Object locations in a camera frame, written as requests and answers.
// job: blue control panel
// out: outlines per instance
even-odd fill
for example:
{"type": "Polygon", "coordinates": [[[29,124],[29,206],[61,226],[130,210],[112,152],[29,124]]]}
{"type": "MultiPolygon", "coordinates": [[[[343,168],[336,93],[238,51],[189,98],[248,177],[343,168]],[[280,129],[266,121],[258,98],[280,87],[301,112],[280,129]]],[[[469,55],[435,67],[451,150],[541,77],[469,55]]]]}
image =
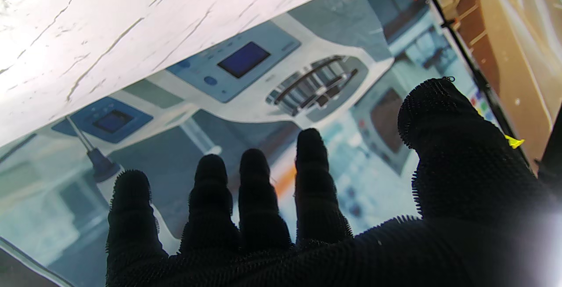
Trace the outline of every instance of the blue control panel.
{"type": "MultiPolygon", "coordinates": [[[[152,118],[151,115],[112,97],[104,97],[70,116],[80,130],[109,143],[121,142],[152,118]]],[[[65,135],[76,136],[66,119],[51,129],[65,135]]]]}
{"type": "Polygon", "coordinates": [[[265,22],[167,70],[227,103],[300,45],[274,23],[265,22]]]}

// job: small display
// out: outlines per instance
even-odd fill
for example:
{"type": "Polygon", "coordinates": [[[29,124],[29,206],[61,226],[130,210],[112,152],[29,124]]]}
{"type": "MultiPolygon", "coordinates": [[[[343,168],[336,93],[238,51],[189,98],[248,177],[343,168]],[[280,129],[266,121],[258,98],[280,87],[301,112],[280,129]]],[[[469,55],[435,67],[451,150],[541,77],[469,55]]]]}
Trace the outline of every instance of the small display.
{"type": "Polygon", "coordinates": [[[93,125],[108,133],[115,133],[132,120],[133,117],[131,117],[130,115],[114,109],[104,117],[95,121],[93,125]]]}
{"type": "Polygon", "coordinates": [[[230,73],[233,77],[240,79],[255,68],[259,63],[270,56],[270,53],[253,42],[247,43],[238,51],[218,63],[218,66],[230,73]]]}
{"type": "Polygon", "coordinates": [[[401,105],[400,95],[394,89],[389,89],[371,111],[371,121],[376,131],[394,153],[398,153],[403,145],[397,124],[401,105]]]}

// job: blue button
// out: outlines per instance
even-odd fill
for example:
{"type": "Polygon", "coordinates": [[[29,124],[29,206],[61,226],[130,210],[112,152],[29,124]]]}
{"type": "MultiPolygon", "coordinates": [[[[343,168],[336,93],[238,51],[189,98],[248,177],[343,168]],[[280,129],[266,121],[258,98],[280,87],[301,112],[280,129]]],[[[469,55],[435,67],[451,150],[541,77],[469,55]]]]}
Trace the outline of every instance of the blue button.
{"type": "Polygon", "coordinates": [[[187,59],[178,62],[177,65],[179,65],[180,67],[183,67],[184,69],[187,69],[188,67],[191,67],[191,63],[189,63],[189,61],[187,59]]]}
{"type": "Polygon", "coordinates": [[[210,76],[206,76],[203,81],[205,81],[205,83],[211,85],[211,86],[215,86],[217,84],[217,81],[215,78],[210,77],[210,76]]]}

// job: marble countertop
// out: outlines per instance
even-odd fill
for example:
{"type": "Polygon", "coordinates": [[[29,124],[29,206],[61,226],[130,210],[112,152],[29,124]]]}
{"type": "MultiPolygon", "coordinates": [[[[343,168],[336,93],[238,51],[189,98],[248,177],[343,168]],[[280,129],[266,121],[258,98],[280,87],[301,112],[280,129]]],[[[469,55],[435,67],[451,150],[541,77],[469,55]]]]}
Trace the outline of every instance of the marble countertop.
{"type": "Polygon", "coordinates": [[[0,146],[309,0],[0,0],[0,146]]]}

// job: textured glove fabric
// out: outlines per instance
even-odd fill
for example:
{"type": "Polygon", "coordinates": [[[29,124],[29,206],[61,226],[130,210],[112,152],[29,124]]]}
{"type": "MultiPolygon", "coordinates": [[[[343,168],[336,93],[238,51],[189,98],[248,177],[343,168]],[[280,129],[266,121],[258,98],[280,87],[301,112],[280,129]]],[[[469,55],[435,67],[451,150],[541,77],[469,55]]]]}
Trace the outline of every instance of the textured glove fabric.
{"type": "Polygon", "coordinates": [[[353,237],[337,202],[318,131],[297,141],[297,242],[279,216],[263,153],[241,159],[240,223],[220,157],[201,159],[177,255],[157,237],[147,177],[116,181],[107,239],[107,286],[540,285],[512,240],[512,220],[540,212],[549,193],[500,131],[446,79],[404,101],[399,131],[420,157],[414,199],[423,219],[397,217],[353,237]],[[516,278],[505,278],[518,270],[516,278]]]}

